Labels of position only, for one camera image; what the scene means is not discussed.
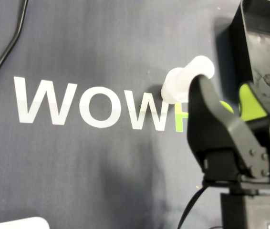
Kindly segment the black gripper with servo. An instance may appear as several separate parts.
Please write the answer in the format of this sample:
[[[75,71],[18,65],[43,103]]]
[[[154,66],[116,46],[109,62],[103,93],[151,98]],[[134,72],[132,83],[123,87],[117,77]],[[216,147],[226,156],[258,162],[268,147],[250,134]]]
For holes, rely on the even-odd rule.
[[[204,184],[270,189],[270,106],[250,81],[239,87],[239,105],[238,117],[221,104],[206,76],[196,76],[189,89],[189,146]]]

